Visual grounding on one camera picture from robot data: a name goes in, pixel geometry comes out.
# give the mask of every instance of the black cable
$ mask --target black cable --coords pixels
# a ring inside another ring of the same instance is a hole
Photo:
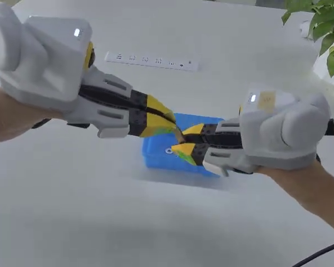
[[[314,253],[313,255],[305,258],[304,260],[300,261],[299,263],[297,263],[296,265],[294,265],[292,267],[301,267],[304,264],[307,264],[310,261],[312,261],[312,260],[318,258],[319,256],[324,255],[325,253],[328,253],[329,251],[332,251],[332,250],[334,250],[334,244],[330,245],[330,246],[328,246],[328,247],[326,247],[326,248],[324,248],[324,249],[322,249],[322,250],[320,250],[316,253]]]

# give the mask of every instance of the electrical outlet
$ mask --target electrical outlet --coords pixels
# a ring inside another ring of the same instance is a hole
[[[181,71],[197,71],[199,66],[195,60],[173,60],[164,57],[136,55],[134,53],[108,52],[105,56],[105,61],[157,68],[171,68]]]

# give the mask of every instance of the green object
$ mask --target green object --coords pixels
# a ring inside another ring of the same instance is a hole
[[[327,59],[327,68],[329,75],[334,76],[334,0],[319,0],[317,3],[313,0],[286,0],[287,11],[282,16],[282,22],[285,24],[292,13],[306,11],[313,12],[310,23],[309,34],[313,35],[316,41],[324,36],[319,55],[324,54],[331,48]]]

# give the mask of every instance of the white tabletop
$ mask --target white tabletop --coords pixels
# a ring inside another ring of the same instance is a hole
[[[333,88],[311,73],[317,51],[299,36],[309,14],[282,27],[281,10],[197,0],[23,0],[15,10],[88,19],[98,68],[176,112],[237,116],[257,82],[323,91],[334,113]],[[201,68],[106,63],[107,51],[196,58]],[[334,243],[334,230],[267,177],[149,170],[140,139],[96,132],[56,121],[0,144],[0,267],[288,267]],[[334,174],[334,139],[319,153]],[[309,266],[334,267],[334,252]]]

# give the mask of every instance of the blue box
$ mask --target blue box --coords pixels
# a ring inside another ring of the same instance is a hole
[[[203,117],[175,113],[177,125],[182,131],[200,123],[218,123],[221,118]],[[148,168],[178,170],[216,177],[217,175],[207,171],[203,166],[194,166],[171,153],[172,145],[178,144],[174,134],[156,135],[147,137],[143,143],[143,157]]]

